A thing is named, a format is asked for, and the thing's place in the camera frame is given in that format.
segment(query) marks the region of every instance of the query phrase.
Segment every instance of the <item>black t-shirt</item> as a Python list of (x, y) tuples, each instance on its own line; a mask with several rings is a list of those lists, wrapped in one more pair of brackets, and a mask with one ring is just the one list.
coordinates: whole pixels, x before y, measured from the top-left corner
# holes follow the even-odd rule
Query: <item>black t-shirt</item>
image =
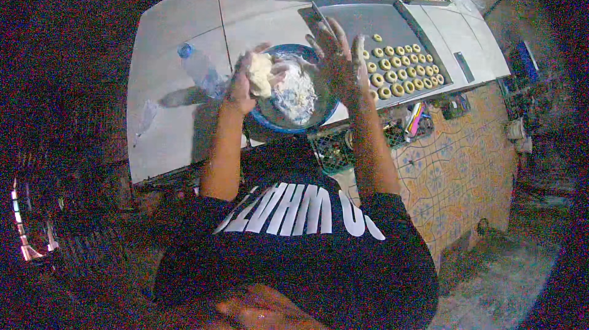
[(360, 209), (326, 176), (273, 181), (234, 203), (197, 197), (154, 296), (173, 305), (260, 283), (333, 329), (429, 325), (437, 273), (400, 196), (375, 193)]

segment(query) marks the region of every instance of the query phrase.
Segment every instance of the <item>right hand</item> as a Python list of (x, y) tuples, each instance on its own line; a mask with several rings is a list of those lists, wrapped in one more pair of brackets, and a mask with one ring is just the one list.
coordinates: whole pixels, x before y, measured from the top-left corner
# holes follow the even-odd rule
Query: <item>right hand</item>
[(319, 65), (303, 60), (301, 64), (327, 81), (335, 96), (350, 108), (356, 105), (362, 96), (368, 95), (369, 90), (368, 70), (362, 56), (364, 35), (354, 38), (350, 50), (342, 26), (332, 17), (327, 17), (327, 21), (335, 36), (323, 22), (318, 24), (319, 34), (316, 38), (311, 35), (305, 36), (320, 57)]

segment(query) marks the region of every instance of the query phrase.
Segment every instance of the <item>tile floor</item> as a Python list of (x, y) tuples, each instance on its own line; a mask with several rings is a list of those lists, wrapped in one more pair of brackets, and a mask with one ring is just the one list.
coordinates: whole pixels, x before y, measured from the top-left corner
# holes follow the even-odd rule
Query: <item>tile floor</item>
[[(504, 133), (507, 114), (497, 84), (479, 87), (467, 97), (469, 114), (448, 121), (432, 107), (434, 133), (393, 150), (401, 197), (438, 269), (442, 250), (480, 219), (507, 229), (512, 176), (517, 172), (517, 154)], [(359, 203), (353, 171), (335, 179)]]

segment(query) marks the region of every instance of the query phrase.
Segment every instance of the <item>tiled countertop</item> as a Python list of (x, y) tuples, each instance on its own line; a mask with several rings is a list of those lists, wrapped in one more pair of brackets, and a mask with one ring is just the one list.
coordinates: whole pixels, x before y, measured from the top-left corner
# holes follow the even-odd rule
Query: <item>tiled countertop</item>
[[(143, 13), (129, 72), (127, 138), (133, 183), (202, 160), (214, 127), (214, 105), (160, 107), (148, 131), (133, 147), (146, 100), (194, 85), (180, 66), (177, 47), (190, 42), (206, 53), (221, 76), (228, 76), (239, 54), (260, 42), (306, 45), (310, 33), (301, 10), (310, 0), (164, 0)], [(506, 65), (478, 11), (464, 6), (408, 6), (442, 58), (453, 84), (429, 92), (455, 91), (505, 76)], [(475, 82), (467, 83), (453, 52), (462, 51)], [(339, 105), (335, 122), (348, 117)], [(242, 137), (242, 147), (246, 145)], [(259, 142), (251, 140), (252, 145)]]

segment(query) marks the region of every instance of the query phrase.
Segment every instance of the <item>hand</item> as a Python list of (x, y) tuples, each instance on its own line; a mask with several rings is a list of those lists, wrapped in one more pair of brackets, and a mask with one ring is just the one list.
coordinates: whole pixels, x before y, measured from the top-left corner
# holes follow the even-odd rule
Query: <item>hand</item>
[[(235, 105), (239, 109), (242, 115), (246, 115), (252, 111), (256, 105), (256, 99), (250, 95), (250, 81), (247, 79), (247, 71), (252, 63), (252, 54), (259, 54), (270, 47), (267, 42), (256, 46), (253, 50), (247, 51), (245, 55), (242, 55), (235, 64), (235, 74), (232, 78), (232, 86), (229, 90), (227, 100)], [(274, 77), (270, 80), (270, 85), (275, 86), (276, 84), (284, 81), (286, 73), (281, 70), (274, 70)]]
[[(252, 330), (327, 330), (287, 297), (264, 285), (253, 285), (243, 296), (219, 303), (217, 311)], [(217, 329), (230, 329), (217, 325)]]
[(316, 39), (306, 35), (307, 42), (319, 55), (320, 64), (313, 65), (301, 60), (306, 70), (314, 71), (322, 80), (328, 81), (333, 93), (346, 107), (354, 106), (358, 99), (368, 94), (369, 80), (364, 51), (364, 35), (358, 35), (352, 43), (352, 50), (342, 26), (332, 17), (327, 17), (330, 30), (325, 23), (318, 24)]

